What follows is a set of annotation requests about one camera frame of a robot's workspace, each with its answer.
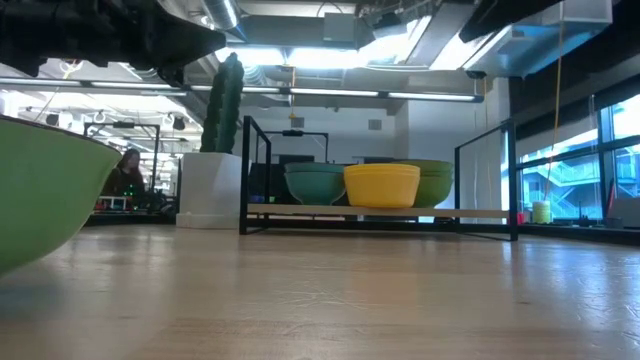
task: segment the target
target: bowl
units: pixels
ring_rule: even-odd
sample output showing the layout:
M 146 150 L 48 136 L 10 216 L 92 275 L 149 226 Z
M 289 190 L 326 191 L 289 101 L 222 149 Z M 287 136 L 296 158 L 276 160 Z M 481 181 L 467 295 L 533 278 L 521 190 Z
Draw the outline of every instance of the bowl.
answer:
M 410 165 L 354 165 L 345 169 L 344 180 L 351 206 L 409 208 L 413 206 L 420 169 Z
M 289 192 L 302 205 L 331 205 L 344 195 L 344 176 L 334 172 L 285 173 Z
M 397 164 L 405 164 L 417 166 L 420 168 L 420 174 L 426 176 L 433 173 L 452 173 L 453 164 L 446 161 L 439 160 L 403 160 L 398 161 Z
M 342 174 L 344 172 L 343 165 L 325 164 L 325 163 L 288 163 L 284 166 L 288 173 L 293 172 L 332 172 Z
M 0 134 L 3 274 L 75 235 L 121 155 L 78 134 L 1 115 Z
M 432 208 L 445 201 L 451 192 L 453 178 L 447 176 L 421 176 L 413 207 Z

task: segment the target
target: wooden shelf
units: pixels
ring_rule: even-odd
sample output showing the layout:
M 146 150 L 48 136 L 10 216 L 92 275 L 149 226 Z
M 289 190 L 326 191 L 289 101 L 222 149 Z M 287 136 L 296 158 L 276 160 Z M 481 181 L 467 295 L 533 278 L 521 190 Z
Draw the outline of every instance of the wooden shelf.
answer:
M 434 216 L 451 218 L 506 219 L 503 210 L 456 210 L 456 209 L 374 209 L 355 206 L 316 206 L 249 204 L 249 213 L 263 214 L 314 214 L 314 215 L 371 215 L 371 216 Z

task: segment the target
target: yellow bowl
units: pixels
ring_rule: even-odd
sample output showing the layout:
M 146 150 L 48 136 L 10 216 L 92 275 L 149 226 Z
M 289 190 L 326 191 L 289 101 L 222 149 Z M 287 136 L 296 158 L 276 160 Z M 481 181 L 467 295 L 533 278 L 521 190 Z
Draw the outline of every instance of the yellow bowl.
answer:
M 420 168 L 409 165 L 380 165 L 355 165 L 345 169 L 344 181 L 351 206 L 412 207 L 420 183 Z

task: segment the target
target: cactus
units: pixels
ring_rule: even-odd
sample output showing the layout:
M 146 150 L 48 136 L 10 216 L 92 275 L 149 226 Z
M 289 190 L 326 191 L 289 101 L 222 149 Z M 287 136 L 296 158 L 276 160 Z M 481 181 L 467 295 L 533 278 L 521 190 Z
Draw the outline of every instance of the cactus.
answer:
M 231 154 L 240 115 L 244 69 L 235 53 L 220 65 L 209 94 L 200 152 Z

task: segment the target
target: ceiling vent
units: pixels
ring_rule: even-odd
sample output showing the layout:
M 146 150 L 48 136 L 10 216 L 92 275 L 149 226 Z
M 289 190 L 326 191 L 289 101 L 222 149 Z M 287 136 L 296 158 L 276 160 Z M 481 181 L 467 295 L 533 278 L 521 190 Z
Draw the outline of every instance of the ceiling vent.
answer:
M 373 131 L 382 130 L 382 120 L 380 120 L 380 119 L 370 119 L 369 120 L 369 130 L 373 130 Z
M 304 129 L 304 118 L 294 117 L 291 118 L 292 129 Z

